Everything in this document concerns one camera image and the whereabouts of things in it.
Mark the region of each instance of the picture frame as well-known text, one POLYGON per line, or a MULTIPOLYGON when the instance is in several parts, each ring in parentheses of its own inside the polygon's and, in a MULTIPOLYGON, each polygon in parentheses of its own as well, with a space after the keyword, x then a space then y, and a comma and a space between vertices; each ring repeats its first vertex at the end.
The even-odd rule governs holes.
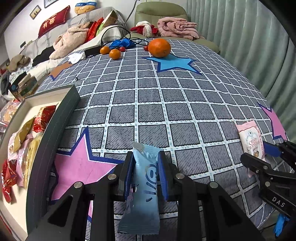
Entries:
POLYGON ((36 16, 40 13, 41 8, 37 5, 34 10, 30 13, 30 17, 34 20, 36 16))
POLYGON ((56 1, 58 1, 58 0, 44 0, 44 8, 49 7, 50 5, 55 3, 56 1))

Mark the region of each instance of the pink blanket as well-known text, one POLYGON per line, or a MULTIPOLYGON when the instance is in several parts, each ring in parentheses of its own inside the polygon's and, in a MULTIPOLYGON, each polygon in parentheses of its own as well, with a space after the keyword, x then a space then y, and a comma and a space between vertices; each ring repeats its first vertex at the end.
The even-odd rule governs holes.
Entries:
POLYGON ((162 37, 178 37, 193 40, 204 39, 203 36, 198 34, 195 29, 197 23, 187 22, 183 18, 165 17, 157 22, 157 27, 162 37))

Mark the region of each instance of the metal screw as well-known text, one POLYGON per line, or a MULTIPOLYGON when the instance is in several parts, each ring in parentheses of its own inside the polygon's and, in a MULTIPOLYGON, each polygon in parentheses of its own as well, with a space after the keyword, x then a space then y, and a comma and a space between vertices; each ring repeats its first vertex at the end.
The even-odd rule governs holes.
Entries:
POLYGON ((184 176, 184 174, 182 174, 182 173, 177 173, 176 174, 176 178, 177 179, 183 179, 185 176, 184 176))
POLYGON ((216 183, 216 182, 210 182, 210 187, 211 188, 217 188, 218 187, 218 183, 216 183))
POLYGON ((114 173, 108 175, 108 179, 109 179, 109 180, 114 180, 116 177, 117 177, 117 176, 116 176, 116 174, 114 174, 114 173))
POLYGON ((81 188, 82 187, 82 182, 76 182, 74 183, 75 188, 81 188))

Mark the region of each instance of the blue gripper pad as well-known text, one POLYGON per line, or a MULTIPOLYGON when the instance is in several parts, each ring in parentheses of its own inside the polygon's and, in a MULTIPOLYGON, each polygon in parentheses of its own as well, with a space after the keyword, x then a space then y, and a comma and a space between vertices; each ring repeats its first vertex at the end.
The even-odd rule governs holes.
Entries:
POLYGON ((130 193, 130 189, 131 189, 131 180, 133 177, 133 169, 135 167, 135 158, 133 157, 133 154, 131 152, 131 157, 130 157, 130 162, 128 164, 128 170, 126 173, 126 178, 124 180, 124 199, 127 200, 129 193, 130 193))
POLYGON ((281 156, 281 151, 276 145, 273 145, 273 144, 263 141, 263 146, 264 146, 265 154, 269 154, 273 157, 280 157, 281 156))
POLYGON ((173 198, 173 175, 169 163, 165 157, 165 152, 160 151, 157 157, 158 172, 161 190, 165 201, 169 202, 173 198))

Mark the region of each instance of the blue glove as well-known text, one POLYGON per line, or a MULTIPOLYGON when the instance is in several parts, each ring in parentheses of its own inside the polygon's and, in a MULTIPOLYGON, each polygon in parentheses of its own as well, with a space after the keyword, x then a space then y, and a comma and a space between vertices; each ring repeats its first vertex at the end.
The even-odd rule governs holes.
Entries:
POLYGON ((278 237, 278 236, 281 234, 281 232, 283 231, 283 227, 284 227, 284 223, 285 223, 285 221, 290 221, 290 219, 287 218, 286 215, 280 213, 279 216, 278 216, 278 220, 276 221, 276 225, 275 225, 275 227, 274 227, 274 233, 275 233, 275 235, 276 235, 277 237, 278 237))

